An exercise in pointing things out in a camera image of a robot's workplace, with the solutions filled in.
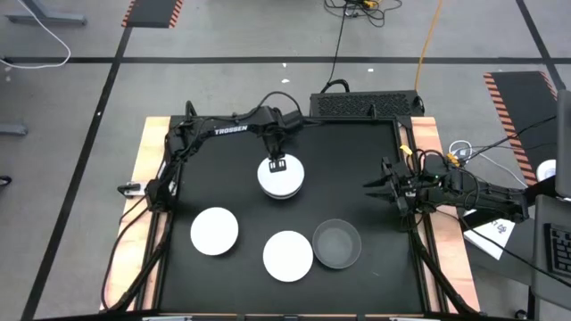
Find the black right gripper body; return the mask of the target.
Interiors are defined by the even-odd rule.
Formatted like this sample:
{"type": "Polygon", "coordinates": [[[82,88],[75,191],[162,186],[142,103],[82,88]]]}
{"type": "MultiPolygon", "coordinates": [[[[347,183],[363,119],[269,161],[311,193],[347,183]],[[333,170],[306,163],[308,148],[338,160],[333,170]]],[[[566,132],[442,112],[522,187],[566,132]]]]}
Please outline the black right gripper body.
{"type": "Polygon", "coordinates": [[[405,161],[392,163],[387,157],[381,162],[382,176],[393,176],[393,181],[382,187],[382,191],[397,193],[394,202],[401,216],[408,216],[415,211],[415,198],[418,190],[418,180],[412,174],[405,161]]]}

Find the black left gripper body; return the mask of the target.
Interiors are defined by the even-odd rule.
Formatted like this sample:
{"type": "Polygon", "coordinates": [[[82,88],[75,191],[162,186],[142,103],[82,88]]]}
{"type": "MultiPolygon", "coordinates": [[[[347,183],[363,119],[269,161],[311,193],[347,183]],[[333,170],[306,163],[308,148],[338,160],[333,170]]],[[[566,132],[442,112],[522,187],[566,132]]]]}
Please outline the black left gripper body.
{"type": "Polygon", "coordinates": [[[267,127],[262,132],[261,138],[271,161],[284,157],[285,153],[282,151],[282,145],[286,139],[286,132],[283,128],[267,127]]]}

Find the white bowl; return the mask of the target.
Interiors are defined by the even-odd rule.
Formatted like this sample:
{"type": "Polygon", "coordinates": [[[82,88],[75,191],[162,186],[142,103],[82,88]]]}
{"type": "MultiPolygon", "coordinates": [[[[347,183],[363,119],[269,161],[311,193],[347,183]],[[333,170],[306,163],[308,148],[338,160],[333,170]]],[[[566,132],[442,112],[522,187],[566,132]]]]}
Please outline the white bowl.
{"type": "Polygon", "coordinates": [[[313,251],[305,236],[285,230],[268,239],[262,260],[273,278],[283,283],[293,283],[301,280],[310,271],[313,251]]]}
{"type": "Polygon", "coordinates": [[[293,155],[286,153],[286,170],[270,173],[269,158],[265,158],[257,169],[257,178],[261,187],[297,187],[302,186],[305,170],[302,163],[293,155]]]}
{"type": "Polygon", "coordinates": [[[212,207],[199,213],[190,229],[193,246],[204,255],[218,256],[236,243],[239,225],[235,215],[224,208],[212,207]]]}

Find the light grey bowl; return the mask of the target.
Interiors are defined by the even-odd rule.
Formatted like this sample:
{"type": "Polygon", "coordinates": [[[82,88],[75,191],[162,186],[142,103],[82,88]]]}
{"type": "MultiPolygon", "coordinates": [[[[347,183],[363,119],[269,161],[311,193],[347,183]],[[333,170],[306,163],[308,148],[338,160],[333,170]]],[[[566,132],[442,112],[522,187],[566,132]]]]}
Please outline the light grey bowl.
{"type": "Polygon", "coordinates": [[[294,197],[300,190],[301,186],[297,187],[262,187],[261,190],[270,198],[276,200],[286,200],[294,197]]]}

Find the dark grey bowl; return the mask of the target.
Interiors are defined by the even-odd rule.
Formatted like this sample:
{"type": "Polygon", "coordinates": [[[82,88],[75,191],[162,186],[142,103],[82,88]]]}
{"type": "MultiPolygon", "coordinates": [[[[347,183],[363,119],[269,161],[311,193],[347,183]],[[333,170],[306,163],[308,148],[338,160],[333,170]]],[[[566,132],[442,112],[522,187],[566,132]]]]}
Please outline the dark grey bowl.
{"type": "Polygon", "coordinates": [[[362,249],[358,230],[339,218],[322,222],[312,236],[311,245],[318,261],[332,269],[352,266],[360,257],[362,249]]]}

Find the black computer case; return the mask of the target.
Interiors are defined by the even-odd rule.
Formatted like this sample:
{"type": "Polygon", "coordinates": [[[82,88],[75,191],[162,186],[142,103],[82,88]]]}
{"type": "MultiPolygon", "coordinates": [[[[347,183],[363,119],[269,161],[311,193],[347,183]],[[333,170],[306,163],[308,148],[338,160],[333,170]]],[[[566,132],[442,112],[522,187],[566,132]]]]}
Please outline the black computer case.
{"type": "Polygon", "coordinates": [[[310,96],[310,114],[317,117],[422,117],[425,107],[414,90],[323,93],[310,96]]]}

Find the white paper sheet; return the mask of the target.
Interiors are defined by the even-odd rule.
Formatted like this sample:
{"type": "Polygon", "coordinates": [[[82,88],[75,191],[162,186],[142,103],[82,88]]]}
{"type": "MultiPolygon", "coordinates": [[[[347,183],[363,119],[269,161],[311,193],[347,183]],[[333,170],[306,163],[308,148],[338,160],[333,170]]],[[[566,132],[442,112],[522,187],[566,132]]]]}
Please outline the white paper sheet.
{"type": "Polygon", "coordinates": [[[506,219],[496,219],[463,233],[464,238],[492,258],[499,260],[507,245],[515,223],[506,219]]]}

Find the hazard-striped black floor mat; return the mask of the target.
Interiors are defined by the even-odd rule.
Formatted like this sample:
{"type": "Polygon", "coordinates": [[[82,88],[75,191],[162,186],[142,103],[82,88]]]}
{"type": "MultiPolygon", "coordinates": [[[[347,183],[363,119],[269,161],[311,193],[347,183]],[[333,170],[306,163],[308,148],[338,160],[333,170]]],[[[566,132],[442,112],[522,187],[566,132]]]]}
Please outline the hazard-striped black floor mat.
{"type": "Polygon", "coordinates": [[[122,20],[124,28],[173,29],[184,0],[131,0],[122,20]]]}
{"type": "Polygon", "coordinates": [[[557,93],[542,71],[488,72],[484,83],[526,185],[536,170],[557,158],[557,93]]]}

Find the white cup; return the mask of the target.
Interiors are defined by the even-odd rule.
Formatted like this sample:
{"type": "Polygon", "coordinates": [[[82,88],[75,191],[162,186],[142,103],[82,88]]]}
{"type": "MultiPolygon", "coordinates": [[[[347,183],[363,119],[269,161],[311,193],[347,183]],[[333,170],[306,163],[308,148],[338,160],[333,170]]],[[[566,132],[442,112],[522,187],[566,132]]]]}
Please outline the white cup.
{"type": "Polygon", "coordinates": [[[536,170],[536,177],[538,182],[545,179],[554,177],[557,173],[557,162],[554,159],[543,161],[536,170]]]}

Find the grey desk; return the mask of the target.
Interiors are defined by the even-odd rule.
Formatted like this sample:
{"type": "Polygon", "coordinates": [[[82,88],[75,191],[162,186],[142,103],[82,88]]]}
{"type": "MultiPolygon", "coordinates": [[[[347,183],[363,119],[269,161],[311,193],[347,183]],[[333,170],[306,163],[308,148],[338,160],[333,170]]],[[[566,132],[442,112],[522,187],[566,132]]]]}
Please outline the grey desk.
{"type": "MultiPolygon", "coordinates": [[[[539,195],[535,201],[534,215],[534,265],[548,272],[548,248],[545,224],[563,226],[571,232],[571,202],[561,201],[546,195],[539,195]]],[[[560,308],[571,311],[571,276],[562,276],[561,282],[534,271],[532,276],[532,293],[537,300],[547,301],[560,308]]]]}

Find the grey monitor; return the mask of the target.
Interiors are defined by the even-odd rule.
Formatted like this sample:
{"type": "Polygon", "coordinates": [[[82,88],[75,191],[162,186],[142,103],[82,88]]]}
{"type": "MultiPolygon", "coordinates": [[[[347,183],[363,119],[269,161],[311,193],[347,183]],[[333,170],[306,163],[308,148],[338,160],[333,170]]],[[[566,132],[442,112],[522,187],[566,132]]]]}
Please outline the grey monitor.
{"type": "Polygon", "coordinates": [[[558,91],[556,191],[571,198],[571,91],[558,91]]]}

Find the black keyboard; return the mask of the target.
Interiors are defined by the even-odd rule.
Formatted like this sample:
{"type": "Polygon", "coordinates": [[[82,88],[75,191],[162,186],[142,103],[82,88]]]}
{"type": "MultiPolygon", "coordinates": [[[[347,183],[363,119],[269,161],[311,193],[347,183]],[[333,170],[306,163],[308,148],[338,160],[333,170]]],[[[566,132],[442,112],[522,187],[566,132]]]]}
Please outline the black keyboard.
{"type": "Polygon", "coordinates": [[[571,230],[566,226],[544,225],[547,264],[550,272],[571,277],[571,230]]]}

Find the grey metal stand foot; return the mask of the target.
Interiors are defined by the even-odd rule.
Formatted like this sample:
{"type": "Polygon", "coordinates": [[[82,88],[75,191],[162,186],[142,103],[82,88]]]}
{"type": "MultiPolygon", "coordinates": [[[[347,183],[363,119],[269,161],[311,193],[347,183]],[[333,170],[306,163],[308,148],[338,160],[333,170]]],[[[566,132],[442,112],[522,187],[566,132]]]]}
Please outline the grey metal stand foot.
{"type": "Polygon", "coordinates": [[[85,26],[85,15],[53,12],[44,7],[39,0],[17,0],[26,10],[26,13],[8,13],[5,17],[13,23],[30,22],[38,20],[42,23],[64,23],[85,26]]]}
{"type": "Polygon", "coordinates": [[[26,136],[28,128],[23,124],[0,123],[0,135],[26,136]]]}

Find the black aluminium table frame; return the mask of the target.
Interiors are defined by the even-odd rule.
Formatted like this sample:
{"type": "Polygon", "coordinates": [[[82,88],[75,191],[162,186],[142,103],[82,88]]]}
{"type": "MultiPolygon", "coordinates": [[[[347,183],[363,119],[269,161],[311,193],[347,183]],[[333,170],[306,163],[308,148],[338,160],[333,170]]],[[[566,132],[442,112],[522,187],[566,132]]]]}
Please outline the black aluminium table frame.
{"type": "Polygon", "coordinates": [[[397,208],[364,192],[381,160],[400,159],[392,119],[310,118],[286,142],[306,176],[286,200],[266,195],[255,171],[261,140],[241,132],[212,138],[175,167],[175,194],[167,207],[166,235],[153,259],[162,259],[158,308],[164,313],[263,316],[418,315],[428,309],[411,222],[397,208]],[[208,256],[191,243],[191,225],[209,208],[237,219],[235,244],[208,256]],[[311,262],[298,280],[280,281],[262,261],[274,236],[296,232],[308,241],[331,219],[358,231],[362,250],[345,269],[311,262]]]}

